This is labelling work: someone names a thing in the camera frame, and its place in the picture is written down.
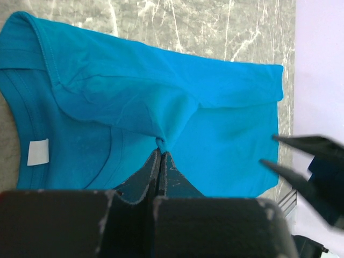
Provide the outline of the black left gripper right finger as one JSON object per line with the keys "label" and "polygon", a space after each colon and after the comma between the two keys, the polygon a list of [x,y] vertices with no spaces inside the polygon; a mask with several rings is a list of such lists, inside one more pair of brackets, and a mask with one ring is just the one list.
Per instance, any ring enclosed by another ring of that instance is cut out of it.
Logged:
{"label": "black left gripper right finger", "polygon": [[170,152],[161,156],[159,171],[158,197],[168,198],[205,198],[180,171]]}

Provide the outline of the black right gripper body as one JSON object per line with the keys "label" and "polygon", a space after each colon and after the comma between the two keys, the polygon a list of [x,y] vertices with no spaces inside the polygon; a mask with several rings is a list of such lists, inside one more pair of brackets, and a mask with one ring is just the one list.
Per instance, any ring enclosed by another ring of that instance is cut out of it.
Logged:
{"label": "black right gripper body", "polygon": [[343,168],[315,156],[308,170],[312,174],[309,182],[317,187],[321,197],[343,210]]}

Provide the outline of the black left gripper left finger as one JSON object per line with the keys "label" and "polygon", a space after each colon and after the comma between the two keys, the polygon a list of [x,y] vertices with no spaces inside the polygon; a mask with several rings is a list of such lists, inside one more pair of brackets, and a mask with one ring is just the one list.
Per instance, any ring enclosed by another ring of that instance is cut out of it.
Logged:
{"label": "black left gripper left finger", "polygon": [[155,149],[139,170],[113,189],[124,202],[131,205],[141,203],[147,196],[150,188],[155,190],[160,162],[161,152],[159,149]]}

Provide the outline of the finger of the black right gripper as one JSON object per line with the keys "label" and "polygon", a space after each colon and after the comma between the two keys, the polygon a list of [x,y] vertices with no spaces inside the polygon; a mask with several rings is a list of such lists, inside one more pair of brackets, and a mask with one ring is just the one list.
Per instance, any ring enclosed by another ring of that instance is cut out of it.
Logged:
{"label": "finger of the black right gripper", "polygon": [[276,174],[283,177],[304,199],[317,211],[317,213],[332,227],[343,228],[343,207],[335,205],[329,195],[313,182],[307,181],[302,175],[288,167],[281,166],[267,160],[260,162]]}
{"label": "finger of the black right gripper", "polygon": [[320,135],[286,137],[273,135],[272,138],[292,148],[333,163],[343,163],[343,145]]}

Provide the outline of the blue t shirt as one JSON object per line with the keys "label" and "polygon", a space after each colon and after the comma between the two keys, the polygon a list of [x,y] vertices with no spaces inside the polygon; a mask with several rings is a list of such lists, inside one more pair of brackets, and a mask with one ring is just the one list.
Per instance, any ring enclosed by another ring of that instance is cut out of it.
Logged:
{"label": "blue t shirt", "polygon": [[113,189],[170,152],[210,197],[257,197],[278,177],[283,67],[166,51],[13,13],[1,93],[20,140],[18,189]]}

